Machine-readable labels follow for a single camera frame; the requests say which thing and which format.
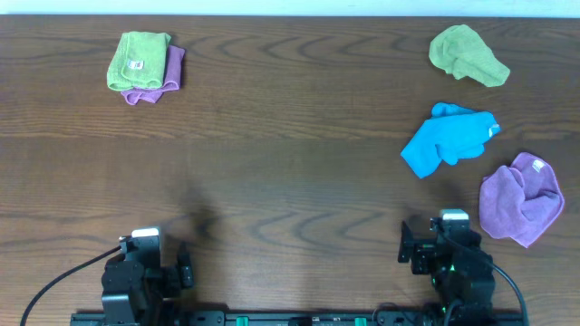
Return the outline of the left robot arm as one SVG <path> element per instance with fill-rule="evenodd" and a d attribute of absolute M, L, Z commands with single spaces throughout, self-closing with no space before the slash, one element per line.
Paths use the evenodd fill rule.
<path fill-rule="evenodd" d="M 171 301 L 194 284 L 187 246 L 182 243 L 176 262 L 163 266 L 160 237 L 127 236 L 121 253 L 110 259 L 101 278 L 101 302 L 106 325 L 185 325 Z"/>

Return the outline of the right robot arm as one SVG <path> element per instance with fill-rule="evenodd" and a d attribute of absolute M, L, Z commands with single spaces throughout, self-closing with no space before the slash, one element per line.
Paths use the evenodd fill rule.
<path fill-rule="evenodd" d="M 466 217 L 434 217 L 431 239 L 413 235 L 401 223 L 400 263 L 409 263 L 411 272 L 428 275 L 440 297 L 439 305 L 424 308 L 415 325 L 484 324 L 491 320 L 491 297 L 495 290 L 492 258 L 480 250 L 481 236 L 470 229 Z"/>

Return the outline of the purple microfiber cloth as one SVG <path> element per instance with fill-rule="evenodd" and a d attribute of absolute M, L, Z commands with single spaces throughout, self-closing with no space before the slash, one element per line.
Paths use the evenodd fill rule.
<path fill-rule="evenodd" d="M 556 221 L 564 206 L 552 167 L 521 152 L 511 165 L 482 179 L 478 216 L 480 226 L 492 238 L 510 238 L 528 248 Z"/>

